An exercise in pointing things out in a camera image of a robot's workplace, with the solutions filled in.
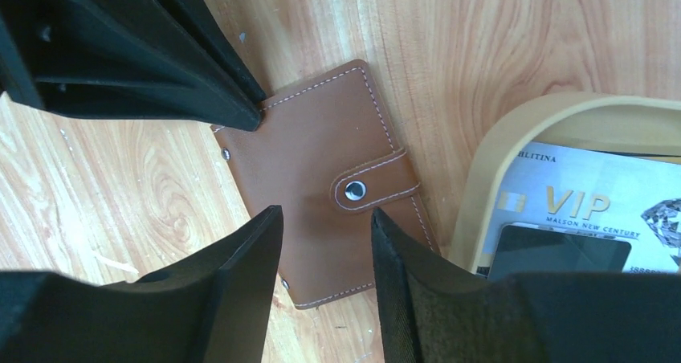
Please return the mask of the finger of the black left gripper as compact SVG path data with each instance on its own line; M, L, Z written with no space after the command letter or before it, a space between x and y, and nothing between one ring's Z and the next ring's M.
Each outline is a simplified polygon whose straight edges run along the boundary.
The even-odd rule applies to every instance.
M157 0L1 0L1 89L97 120L195 120L243 131L259 103Z
M222 33L204 0L157 0L176 22L202 47L257 104L266 93Z

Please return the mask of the brown leather card holder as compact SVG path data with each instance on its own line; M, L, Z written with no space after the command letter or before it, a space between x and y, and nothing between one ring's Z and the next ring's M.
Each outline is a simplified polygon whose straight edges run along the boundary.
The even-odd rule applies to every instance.
M355 59L261 104L253 132L213 133L249 214L279 205L279 276L299 310L374 285L371 216L438 250L418 175L369 65Z

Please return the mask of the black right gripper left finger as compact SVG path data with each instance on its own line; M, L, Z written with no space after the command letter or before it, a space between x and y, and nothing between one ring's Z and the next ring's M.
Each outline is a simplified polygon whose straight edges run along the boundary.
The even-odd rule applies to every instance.
M283 237L269 206L224 239L133 283L1 274L4 362L258 362Z

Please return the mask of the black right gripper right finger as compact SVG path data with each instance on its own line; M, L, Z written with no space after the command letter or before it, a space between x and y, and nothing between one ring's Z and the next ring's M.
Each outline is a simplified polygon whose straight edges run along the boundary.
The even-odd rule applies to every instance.
M388 362L677 362L680 278L531 272L491 282L371 218Z

